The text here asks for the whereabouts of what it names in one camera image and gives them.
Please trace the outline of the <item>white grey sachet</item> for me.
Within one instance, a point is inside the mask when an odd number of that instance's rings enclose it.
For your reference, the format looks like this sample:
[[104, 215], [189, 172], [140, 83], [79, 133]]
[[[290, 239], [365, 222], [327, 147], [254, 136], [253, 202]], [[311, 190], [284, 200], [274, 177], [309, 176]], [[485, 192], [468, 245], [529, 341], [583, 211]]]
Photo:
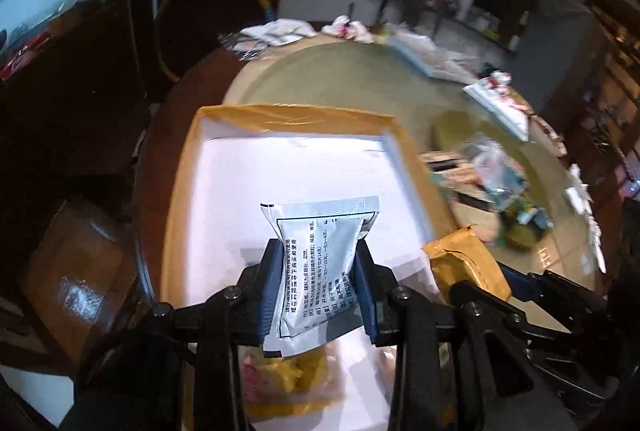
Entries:
[[262, 205], [284, 246], [283, 273], [268, 357], [290, 357], [322, 347], [362, 325], [350, 282], [357, 241], [378, 216], [378, 197]]

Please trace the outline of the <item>green pea snack bag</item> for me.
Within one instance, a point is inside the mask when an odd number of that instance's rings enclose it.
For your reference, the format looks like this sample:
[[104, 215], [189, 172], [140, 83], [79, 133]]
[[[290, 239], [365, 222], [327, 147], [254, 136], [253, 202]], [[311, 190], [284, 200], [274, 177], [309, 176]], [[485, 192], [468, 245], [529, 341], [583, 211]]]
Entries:
[[513, 200], [500, 214], [502, 235], [506, 243], [520, 249], [530, 249], [552, 229], [553, 221], [546, 209], [528, 196]]

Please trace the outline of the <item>yellow snack pack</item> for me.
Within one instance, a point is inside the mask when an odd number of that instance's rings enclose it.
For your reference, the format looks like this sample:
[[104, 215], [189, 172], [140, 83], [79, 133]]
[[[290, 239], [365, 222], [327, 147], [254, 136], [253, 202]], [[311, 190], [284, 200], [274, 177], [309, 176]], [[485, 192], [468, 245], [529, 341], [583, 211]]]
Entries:
[[511, 288], [497, 260], [476, 236], [471, 226], [458, 229], [423, 247], [442, 299], [450, 303], [450, 290], [459, 281], [470, 281], [502, 301], [509, 301]]

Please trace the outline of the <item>clear blue-green snack bag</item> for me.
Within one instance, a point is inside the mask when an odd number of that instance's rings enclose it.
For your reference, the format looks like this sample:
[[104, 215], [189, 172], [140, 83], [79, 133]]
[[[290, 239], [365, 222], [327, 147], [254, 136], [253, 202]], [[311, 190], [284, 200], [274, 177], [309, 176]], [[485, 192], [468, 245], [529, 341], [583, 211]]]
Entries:
[[469, 160], [499, 212], [520, 197], [528, 186], [522, 166], [506, 154], [503, 146], [482, 132], [462, 144], [460, 153]]

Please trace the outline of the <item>round cracker pack green label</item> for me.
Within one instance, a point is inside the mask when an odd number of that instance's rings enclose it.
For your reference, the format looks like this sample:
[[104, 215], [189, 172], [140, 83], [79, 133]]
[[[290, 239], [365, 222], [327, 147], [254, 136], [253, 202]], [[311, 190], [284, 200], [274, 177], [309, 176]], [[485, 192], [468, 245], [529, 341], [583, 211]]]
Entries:
[[335, 343], [268, 359], [259, 347], [240, 347], [243, 404], [251, 422], [315, 414], [342, 403], [345, 380]]

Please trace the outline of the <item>orange biscuit box back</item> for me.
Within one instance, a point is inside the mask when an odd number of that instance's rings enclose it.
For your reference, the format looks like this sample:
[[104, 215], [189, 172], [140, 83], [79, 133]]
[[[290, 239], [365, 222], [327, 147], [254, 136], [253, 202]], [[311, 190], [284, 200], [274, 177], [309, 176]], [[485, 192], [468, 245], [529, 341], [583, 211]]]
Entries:
[[421, 162], [434, 173], [448, 171], [472, 170], [473, 166], [457, 151], [434, 151], [419, 155]]

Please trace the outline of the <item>gold glitter lazy susan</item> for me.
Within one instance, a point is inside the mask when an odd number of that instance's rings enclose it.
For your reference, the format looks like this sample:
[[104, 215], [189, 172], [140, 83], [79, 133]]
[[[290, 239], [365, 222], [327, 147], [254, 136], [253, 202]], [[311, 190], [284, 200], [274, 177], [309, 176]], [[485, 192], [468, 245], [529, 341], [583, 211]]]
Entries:
[[522, 142], [494, 121], [477, 120], [465, 112], [447, 112], [434, 121], [432, 142], [442, 151], [456, 151], [475, 172], [472, 185], [484, 192], [485, 203], [499, 218], [499, 240], [527, 250], [554, 229], [548, 188], [541, 175], [560, 168], [549, 154], [530, 156], [534, 144]]

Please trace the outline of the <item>white napkin pile right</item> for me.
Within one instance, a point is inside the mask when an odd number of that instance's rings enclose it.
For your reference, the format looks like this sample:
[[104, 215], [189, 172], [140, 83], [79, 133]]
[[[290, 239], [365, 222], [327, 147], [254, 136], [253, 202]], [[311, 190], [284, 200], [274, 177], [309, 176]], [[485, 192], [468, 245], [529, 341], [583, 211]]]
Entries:
[[571, 164], [570, 168], [568, 168], [568, 173], [570, 173], [572, 184], [570, 184], [568, 188], [565, 188], [565, 197], [576, 214], [584, 219], [588, 229], [588, 245], [594, 258], [596, 258], [599, 271], [605, 274], [608, 272], [608, 268], [606, 267], [605, 256], [601, 248], [602, 232], [599, 223], [593, 215], [593, 200], [589, 194], [588, 185], [582, 182], [582, 175], [580, 174], [580, 168], [577, 164]]

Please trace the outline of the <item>yellow cardboard tray box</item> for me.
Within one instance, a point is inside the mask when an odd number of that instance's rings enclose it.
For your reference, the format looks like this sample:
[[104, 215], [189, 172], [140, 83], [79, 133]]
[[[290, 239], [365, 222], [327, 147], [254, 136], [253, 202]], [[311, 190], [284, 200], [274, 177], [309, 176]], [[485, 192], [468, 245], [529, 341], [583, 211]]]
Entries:
[[206, 301], [283, 248], [268, 342], [328, 339], [338, 398], [267, 430], [383, 430], [390, 391], [362, 328], [336, 331], [359, 307], [349, 286], [357, 243], [398, 279], [438, 296], [425, 247], [454, 221], [395, 118], [320, 106], [208, 106], [183, 143], [166, 222], [160, 296]]

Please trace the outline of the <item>red white crumpled tissues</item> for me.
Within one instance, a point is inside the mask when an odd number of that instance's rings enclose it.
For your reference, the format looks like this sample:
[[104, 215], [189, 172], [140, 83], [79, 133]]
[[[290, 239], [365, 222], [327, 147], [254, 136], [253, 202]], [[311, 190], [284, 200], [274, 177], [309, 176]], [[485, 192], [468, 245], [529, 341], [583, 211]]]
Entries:
[[480, 79], [480, 84], [487, 90], [496, 93], [508, 94], [510, 92], [511, 74], [502, 70], [494, 70], [490, 75]]

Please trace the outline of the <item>white wrappers near chair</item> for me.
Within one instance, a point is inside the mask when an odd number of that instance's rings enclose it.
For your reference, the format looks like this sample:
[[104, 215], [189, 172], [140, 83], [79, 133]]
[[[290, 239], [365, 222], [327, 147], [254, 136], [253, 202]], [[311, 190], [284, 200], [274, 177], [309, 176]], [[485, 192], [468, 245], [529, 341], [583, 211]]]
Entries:
[[218, 37], [219, 43], [240, 61], [251, 61], [269, 48], [280, 48], [307, 38], [314, 38], [317, 31], [311, 24], [281, 18], [263, 25], [245, 27]]

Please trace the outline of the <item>crumpled tissue with spoon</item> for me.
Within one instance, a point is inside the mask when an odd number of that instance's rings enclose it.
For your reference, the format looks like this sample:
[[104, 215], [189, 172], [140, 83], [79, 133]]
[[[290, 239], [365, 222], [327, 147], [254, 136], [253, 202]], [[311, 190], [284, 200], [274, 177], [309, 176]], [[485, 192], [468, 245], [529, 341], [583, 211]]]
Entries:
[[350, 2], [347, 13], [338, 16], [331, 24], [324, 25], [321, 28], [322, 34], [358, 43], [374, 43], [374, 37], [370, 33], [370, 30], [360, 21], [355, 21], [352, 18], [354, 12], [355, 3]]

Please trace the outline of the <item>wooden chair with yellow rim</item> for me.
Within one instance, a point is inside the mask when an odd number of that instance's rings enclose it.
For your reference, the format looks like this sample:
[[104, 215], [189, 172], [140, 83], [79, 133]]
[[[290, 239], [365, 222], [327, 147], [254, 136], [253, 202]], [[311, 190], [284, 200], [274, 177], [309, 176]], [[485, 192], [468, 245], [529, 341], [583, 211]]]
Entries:
[[221, 39], [276, 18], [271, 0], [157, 0], [155, 40], [160, 70], [173, 84]]

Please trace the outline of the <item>white tumbler with straw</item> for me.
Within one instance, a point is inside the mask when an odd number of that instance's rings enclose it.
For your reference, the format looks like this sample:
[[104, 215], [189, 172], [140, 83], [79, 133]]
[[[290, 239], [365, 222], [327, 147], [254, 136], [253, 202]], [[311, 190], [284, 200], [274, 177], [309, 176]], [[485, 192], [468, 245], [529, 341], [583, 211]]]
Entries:
[[469, 16], [475, 0], [457, 0], [456, 15], [454, 18], [458, 22], [465, 22]]

